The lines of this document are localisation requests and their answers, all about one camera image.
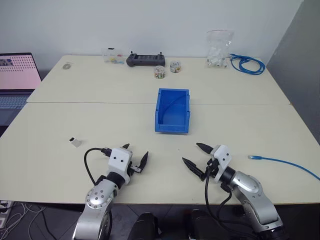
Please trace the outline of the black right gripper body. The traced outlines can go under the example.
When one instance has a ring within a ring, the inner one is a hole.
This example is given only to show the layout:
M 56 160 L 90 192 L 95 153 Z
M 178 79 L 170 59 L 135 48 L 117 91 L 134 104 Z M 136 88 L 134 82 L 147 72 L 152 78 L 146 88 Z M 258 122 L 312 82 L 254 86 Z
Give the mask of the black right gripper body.
M 217 158 L 214 159 L 210 159 L 207 162 L 207 167 L 206 167 L 206 177 L 211 176 L 211 177 L 215 177 L 217 175 L 217 173 L 219 172 L 219 161 Z

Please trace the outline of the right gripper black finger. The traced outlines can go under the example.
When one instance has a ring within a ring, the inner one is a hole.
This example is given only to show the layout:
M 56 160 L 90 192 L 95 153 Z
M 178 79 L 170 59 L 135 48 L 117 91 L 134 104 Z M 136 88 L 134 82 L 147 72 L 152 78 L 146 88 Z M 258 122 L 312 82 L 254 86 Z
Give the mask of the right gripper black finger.
M 192 173 L 199 177 L 201 181 L 205 180 L 206 174 L 202 170 L 200 170 L 195 163 L 184 157 L 182 158 L 182 161 Z
M 206 154 L 210 155 L 211 152 L 213 151 L 213 148 L 207 144 L 197 142 L 196 145 Z

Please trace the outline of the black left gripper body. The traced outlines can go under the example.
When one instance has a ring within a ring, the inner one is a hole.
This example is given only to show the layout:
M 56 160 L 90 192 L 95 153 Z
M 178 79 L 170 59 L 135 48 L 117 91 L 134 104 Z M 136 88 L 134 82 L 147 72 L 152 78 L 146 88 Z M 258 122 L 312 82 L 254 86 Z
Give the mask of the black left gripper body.
M 132 161 L 130 161 L 128 165 L 128 175 L 132 176 L 134 173 L 141 173 L 142 169 L 139 166 L 132 165 Z

